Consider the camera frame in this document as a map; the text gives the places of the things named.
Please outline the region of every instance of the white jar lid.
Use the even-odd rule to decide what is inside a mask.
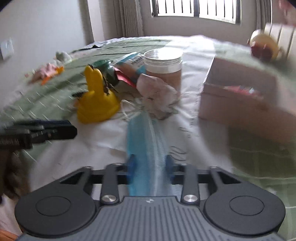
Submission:
[[[182,50],[171,47],[152,49],[144,53],[145,58],[160,61],[179,59],[182,55]]]

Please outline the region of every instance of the bed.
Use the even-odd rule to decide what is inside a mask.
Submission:
[[[69,119],[78,129],[74,140],[47,142],[23,152],[32,164],[30,182],[33,190],[82,166],[102,169],[110,163],[126,161],[127,121],[122,110],[108,121],[83,125],[77,121],[71,108],[74,101],[71,95],[86,89],[83,71],[87,64],[99,59],[115,61],[134,51],[144,53],[164,46],[177,47],[184,51],[181,99],[175,106],[176,113],[160,121],[169,153],[176,162],[191,163],[200,169],[219,166],[279,196],[286,206],[286,218],[279,234],[287,240],[296,239],[294,145],[281,146],[198,118],[202,83],[214,56],[265,70],[296,92],[293,69],[263,64],[251,57],[248,47],[204,36],[123,38],[97,42],[88,47],[93,45],[98,48],[76,52],[74,56],[78,59],[45,86],[34,84],[28,89],[21,84],[10,95],[0,115],[0,121]],[[120,89],[119,97],[122,99],[133,102],[137,96],[129,86]],[[124,108],[128,115],[133,115],[133,109]],[[98,187],[93,198],[99,198],[99,192]],[[202,190],[201,198],[206,197],[205,190]]]

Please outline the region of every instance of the curtain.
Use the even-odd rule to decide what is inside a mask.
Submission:
[[[257,3],[257,29],[264,29],[271,23],[271,0],[256,0]]]
[[[119,37],[144,36],[139,0],[113,0]]]

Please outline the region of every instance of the wall socket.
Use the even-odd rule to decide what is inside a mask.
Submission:
[[[11,38],[0,43],[0,51],[3,60],[13,55],[14,51]]]

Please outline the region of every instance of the cardboard box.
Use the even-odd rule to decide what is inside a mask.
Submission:
[[[253,87],[263,99],[225,86]],[[275,76],[215,57],[201,93],[199,117],[288,143],[296,134],[296,98]]]

